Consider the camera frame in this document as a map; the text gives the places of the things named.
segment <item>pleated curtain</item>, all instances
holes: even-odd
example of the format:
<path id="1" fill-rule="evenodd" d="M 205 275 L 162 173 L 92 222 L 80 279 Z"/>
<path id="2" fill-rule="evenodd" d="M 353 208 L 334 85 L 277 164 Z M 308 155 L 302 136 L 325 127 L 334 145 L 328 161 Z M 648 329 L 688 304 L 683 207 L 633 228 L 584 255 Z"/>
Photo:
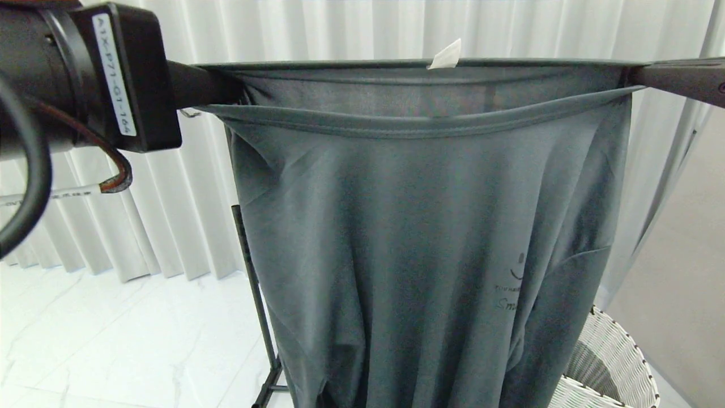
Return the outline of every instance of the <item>pleated curtain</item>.
<path id="1" fill-rule="evenodd" d="M 697 58 L 721 52 L 725 18 L 714 0 L 119 2 L 153 11 L 167 58 L 190 64 L 432 58 L 457 38 L 462 57 Z M 662 91 L 634 95 L 621 220 L 600 303 L 624 278 L 707 112 Z M 92 274 L 112 269 L 122 282 L 147 274 L 221 278 L 243 270 L 223 126 L 206 114 L 179 115 L 179 121 L 182 148 L 128 153 L 134 180 L 126 192 L 54 200 L 4 262 Z M 55 154 L 53 162 L 54 188 L 98 182 L 114 170 L 93 147 Z M 22 192 L 24 177 L 22 160 L 0 162 L 0 194 Z M 0 223 L 11 215 L 0 210 Z"/>

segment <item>woven basket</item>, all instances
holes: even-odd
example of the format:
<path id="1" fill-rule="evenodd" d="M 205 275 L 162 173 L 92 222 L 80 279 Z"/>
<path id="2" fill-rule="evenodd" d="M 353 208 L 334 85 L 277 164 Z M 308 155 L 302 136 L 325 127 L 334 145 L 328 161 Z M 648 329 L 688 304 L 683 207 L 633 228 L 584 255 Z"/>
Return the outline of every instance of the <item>woven basket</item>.
<path id="1" fill-rule="evenodd" d="M 550 408 L 658 408 L 660 394 L 632 337 L 592 307 Z"/>

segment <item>beige wall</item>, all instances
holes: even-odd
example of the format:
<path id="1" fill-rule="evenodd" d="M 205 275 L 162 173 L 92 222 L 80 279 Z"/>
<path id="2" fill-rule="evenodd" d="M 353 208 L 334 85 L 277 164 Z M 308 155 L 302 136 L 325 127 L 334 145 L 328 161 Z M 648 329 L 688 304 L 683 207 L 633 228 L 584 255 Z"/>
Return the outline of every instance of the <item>beige wall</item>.
<path id="1" fill-rule="evenodd" d="M 700 408 L 725 407 L 725 110 L 714 108 L 608 312 Z"/>

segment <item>gray t-shirt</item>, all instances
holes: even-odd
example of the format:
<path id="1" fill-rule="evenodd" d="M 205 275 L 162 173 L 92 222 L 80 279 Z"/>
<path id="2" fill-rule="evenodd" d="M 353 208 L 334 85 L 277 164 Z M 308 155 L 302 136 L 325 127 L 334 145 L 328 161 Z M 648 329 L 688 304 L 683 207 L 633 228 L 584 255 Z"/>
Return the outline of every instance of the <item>gray t-shirt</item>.
<path id="1" fill-rule="evenodd" d="M 250 70 L 229 129 L 295 407 L 546 407 L 616 225 L 621 67 Z"/>

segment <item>black stand base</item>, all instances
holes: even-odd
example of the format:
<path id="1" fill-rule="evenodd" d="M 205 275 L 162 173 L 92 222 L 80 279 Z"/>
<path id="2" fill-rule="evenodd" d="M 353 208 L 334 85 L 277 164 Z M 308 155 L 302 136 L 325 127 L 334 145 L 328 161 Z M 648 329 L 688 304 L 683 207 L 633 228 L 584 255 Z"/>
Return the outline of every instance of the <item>black stand base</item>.
<path id="1" fill-rule="evenodd" d="M 257 273 L 252 264 L 252 257 L 249 254 L 249 244 L 247 243 L 247 232 L 244 230 L 244 223 L 241 220 L 241 208 L 238 205 L 232 205 L 231 213 L 236 224 L 236 233 L 239 236 L 239 244 L 241 245 L 241 252 L 244 256 L 246 274 L 249 278 L 249 284 L 252 287 L 254 307 L 257 309 L 257 317 L 260 320 L 260 328 L 262 329 L 262 339 L 265 342 L 267 358 L 270 362 L 270 373 L 265 383 L 262 384 L 260 394 L 253 403 L 252 408 L 266 408 L 274 391 L 289 391 L 289 388 L 286 385 L 277 385 L 279 376 L 282 374 L 282 363 L 279 355 L 275 355 L 274 345 L 272 344 L 272 335 L 270 333 L 269 323 L 267 322 L 265 304 L 262 300 L 262 292 L 260 291 L 260 281 L 257 279 Z"/>

